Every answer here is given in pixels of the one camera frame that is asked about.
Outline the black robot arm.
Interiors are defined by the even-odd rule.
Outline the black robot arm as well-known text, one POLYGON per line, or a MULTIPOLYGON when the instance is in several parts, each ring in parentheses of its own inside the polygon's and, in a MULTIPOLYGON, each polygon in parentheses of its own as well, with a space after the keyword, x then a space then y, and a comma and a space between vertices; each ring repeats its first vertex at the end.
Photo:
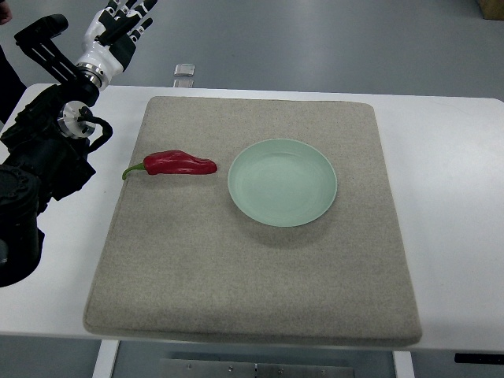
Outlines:
POLYGON ((61 14, 43 17, 15 35, 17 45, 57 83, 38 94, 1 136, 1 285, 37 268, 44 233, 37 217, 51 199, 79 191, 95 174, 87 156, 106 143, 112 127, 94 117, 98 81, 78 69, 52 39, 68 27, 61 14))

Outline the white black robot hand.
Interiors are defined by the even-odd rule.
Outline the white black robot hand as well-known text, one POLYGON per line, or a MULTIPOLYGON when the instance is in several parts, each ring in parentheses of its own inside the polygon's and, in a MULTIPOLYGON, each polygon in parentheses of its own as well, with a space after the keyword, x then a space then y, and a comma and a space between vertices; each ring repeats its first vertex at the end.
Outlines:
POLYGON ((108 1, 96 13, 83 37, 83 56, 76 66, 101 82, 125 71, 144 32, 152 25, 151 1, 108 1))

